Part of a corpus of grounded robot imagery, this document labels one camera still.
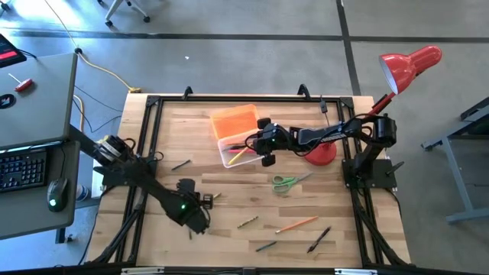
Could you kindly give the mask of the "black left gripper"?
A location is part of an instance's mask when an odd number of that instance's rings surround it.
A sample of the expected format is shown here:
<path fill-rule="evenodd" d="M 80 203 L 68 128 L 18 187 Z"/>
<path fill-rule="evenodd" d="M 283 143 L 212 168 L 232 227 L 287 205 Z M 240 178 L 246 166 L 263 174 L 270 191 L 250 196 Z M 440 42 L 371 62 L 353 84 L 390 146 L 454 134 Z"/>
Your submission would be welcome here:
<path fill-rule="evenodd" d="M 204 234 L 210 226 L 209 210 L 213 208 L 213 194 L 200 198 L 195 192 L 195 181 L 179 179 L 179 191 L 170 191 L 166 198 L 166 215 L 179 225 L 186 225 L 197 234 Z"/>

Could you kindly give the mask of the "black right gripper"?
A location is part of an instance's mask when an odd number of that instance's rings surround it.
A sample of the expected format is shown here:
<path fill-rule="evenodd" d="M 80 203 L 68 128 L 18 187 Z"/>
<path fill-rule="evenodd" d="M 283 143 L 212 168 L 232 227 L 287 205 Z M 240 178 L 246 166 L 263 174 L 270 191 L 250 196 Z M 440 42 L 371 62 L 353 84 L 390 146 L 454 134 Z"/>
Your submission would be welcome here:
<path fill-rule="evenodd" d="M 275 150 L 289 150 L 291 147 L 291 134 L 277 123 L 271 123 L 270 118 L 257 120 L 256 133 L 252 141 L 254 151 L 259 155 L 265 155 L 261 159 L 263 167 L 270 167 L 276 163 L 276 156 L 271 154 Z"/>

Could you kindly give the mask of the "orange pencil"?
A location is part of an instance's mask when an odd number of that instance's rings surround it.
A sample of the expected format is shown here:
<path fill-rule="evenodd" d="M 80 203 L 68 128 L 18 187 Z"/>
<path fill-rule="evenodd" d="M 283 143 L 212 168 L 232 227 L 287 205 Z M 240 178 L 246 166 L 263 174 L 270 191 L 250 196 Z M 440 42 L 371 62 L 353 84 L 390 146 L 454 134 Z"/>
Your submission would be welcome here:
<path fill-rule="evenodd" d="M 297 228 L 297 227 L 300 227 L 302 225 L 305 225 L 307 223 L 310 223 L 310 222 L 314 222 L 315 220 L 317 220 L 319 218 L 319 216 L 314 216 L 314 217 L 311 217 L 311 218 L 307 218 L 307 219 L 304 219 L 302 221 L 299 221 L 299 222 L 296 222 L 296 223 L 293 223 L 292 225 L 288 225 L 286 227 L 283 227 L 283 228 L 280 228 L 279 230 L 275 231 L 275 234 L 279 234 L 279 233 L 282 233 L 284 231 L 289 231 L 289 230 L 292 230 L 294 228 Z"/>

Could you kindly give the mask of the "clear pencil box orange lid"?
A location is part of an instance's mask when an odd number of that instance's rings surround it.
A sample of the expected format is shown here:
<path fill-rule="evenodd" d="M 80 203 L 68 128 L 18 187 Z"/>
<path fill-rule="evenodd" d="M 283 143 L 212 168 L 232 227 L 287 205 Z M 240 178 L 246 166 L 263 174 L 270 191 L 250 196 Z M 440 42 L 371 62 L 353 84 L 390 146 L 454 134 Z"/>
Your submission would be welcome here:
<path fill-rule="evenodd" d="M 223 150 L 233 144 L 246 145 L 245 139 L 258 131 L 257 120 L 259 118 L 257 108 L 253 104 L 222 109 L 211 115 L 211 125 L 217 139 L 222 164 L 225 168 L 238 167 L 263 158 L 263 156 L 258 154 L 243 154 L 234 164 L 229 166 L 228 162 L 236 154 L 230 154 L 226 152 L 227 150 Z"/>

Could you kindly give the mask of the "black computer mouse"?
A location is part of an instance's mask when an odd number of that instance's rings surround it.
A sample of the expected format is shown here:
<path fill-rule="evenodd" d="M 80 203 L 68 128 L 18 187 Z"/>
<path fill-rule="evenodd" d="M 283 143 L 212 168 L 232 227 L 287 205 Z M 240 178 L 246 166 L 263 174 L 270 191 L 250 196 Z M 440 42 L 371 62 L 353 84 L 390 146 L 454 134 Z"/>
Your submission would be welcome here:
<path fill-rule="evenodd" d="M 68 179 L 59 178 L 49 183 L 47 188 L 47 207 L 51 212 L 61 212 L 67 204 Z"/>

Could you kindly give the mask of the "grey desk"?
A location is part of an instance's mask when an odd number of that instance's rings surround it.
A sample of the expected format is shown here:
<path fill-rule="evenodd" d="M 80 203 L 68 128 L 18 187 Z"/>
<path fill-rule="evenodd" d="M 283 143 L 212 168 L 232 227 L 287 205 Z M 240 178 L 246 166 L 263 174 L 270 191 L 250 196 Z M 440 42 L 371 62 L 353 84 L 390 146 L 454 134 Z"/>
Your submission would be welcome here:
<path fill-rule="evenodd" d="M 80 145 L 66 142 L 26 150 L 36 149 L 47 151 L 47 185 L 0 193 L 0 240 L 65 228 L 73 223 Z M 67 204 L 61 212 L 51 212 L 47 207 L 47 188 L 59 178 L 68 179 Z"/>

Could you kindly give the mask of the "grey raised desk platform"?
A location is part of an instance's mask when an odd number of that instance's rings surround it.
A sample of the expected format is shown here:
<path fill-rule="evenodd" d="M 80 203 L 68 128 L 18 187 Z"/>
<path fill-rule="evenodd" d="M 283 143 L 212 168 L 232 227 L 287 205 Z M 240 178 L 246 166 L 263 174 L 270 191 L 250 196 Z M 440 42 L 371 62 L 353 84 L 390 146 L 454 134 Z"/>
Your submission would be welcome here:
<path fill-rule="evenodd" d="M 38 57 L 0 69 L 0 95 L 13 94 L 16 103 L 0 109 L 0 150 L 26 147 L 68 136 L 77 56 L 73 53 Z M 22 92 L 8 74 L 34 83 Z"/>

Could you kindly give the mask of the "black keyboard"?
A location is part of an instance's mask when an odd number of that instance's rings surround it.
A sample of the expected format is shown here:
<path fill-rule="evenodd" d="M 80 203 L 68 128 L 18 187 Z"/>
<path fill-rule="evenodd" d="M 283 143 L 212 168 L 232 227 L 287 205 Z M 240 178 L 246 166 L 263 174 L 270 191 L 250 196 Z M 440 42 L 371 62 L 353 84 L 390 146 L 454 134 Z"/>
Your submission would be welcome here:
<path fill-rule="evenodd" d="M 45 149 L 0 154 L 0 193 L 46 186 L 46 167 Z"/>

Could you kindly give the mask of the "grey metal table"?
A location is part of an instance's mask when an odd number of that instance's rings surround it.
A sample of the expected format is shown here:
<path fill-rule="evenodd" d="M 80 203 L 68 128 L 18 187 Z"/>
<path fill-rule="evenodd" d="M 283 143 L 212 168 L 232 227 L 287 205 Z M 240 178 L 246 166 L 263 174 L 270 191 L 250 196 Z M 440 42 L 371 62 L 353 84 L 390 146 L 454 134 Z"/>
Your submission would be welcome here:
<path fill-rule="evenodd" d="M 421 148 L 430 151 L 440 146 L 464 205 L 464 210 L 446 217 L 449 224 L 476 218 L 489 218 L 489 206 L 475 207 L 468 187 L 489 188 L 489 96 L 459 115 L 444 134 L 425 141 Z"/>

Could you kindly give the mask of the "white office chair base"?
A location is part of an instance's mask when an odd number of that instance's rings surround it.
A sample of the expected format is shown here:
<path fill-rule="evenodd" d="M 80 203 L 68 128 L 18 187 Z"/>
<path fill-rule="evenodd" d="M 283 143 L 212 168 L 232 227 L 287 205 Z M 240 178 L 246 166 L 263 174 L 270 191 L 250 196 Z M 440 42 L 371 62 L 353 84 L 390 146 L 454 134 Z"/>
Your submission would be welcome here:
<path fill-rule="evenodd" d="M 122 2 L 126 2 L 129 7 L 134 8 L 138 12 L 143 15 L 143 22 L 149 23 L 151 21 L 151 17 L 147 14 L 147 12 L 140 6 L 138 0 L 113 0 L 113 3 L 108 8 L 108 12 L 105 15 L 105 25 L 109 28 L 113 26 L 111 21 L 111 17 L 117 11 Z"/>

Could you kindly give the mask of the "black tablet red screen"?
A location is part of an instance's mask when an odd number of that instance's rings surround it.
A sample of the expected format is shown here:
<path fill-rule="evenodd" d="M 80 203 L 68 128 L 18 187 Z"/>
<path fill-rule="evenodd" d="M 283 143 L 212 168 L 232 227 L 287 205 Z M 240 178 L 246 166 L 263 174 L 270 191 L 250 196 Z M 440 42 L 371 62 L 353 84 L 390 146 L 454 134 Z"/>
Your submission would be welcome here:
<path fill-rule="evenodd" d="M 27 57 L 5 36 L 0 34 L 0 68 L 22 63 Z"/>

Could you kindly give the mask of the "green handled scissors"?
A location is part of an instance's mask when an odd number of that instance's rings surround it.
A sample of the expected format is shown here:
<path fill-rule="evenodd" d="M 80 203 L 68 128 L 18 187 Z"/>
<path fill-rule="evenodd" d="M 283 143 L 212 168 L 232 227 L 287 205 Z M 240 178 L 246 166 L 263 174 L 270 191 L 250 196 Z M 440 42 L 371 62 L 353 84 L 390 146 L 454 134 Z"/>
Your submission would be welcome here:
<path fill-rule="evenodd" d="M 295 184 L 304 180 L 313 172 L 304 173 L 301 176 L 279 176 L 276 175 L 272 179 L 272 190 L 275 193 L 287 193 Z"/>

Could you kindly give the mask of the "silver bracket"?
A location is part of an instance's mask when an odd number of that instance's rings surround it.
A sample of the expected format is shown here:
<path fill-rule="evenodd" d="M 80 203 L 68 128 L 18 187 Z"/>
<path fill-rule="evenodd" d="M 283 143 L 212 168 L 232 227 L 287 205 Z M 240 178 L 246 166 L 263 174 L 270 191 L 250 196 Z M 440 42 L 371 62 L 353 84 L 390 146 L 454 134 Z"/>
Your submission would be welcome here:
<path fill-rule="evenodd" d="M 123 268 L 120 275 L 164 275 L 163 267 L 131 267 Z"/>
<path fill-rule="evenodd" d="M 335 268 L 335 275 L 378 275 L 376 270 Z"/>

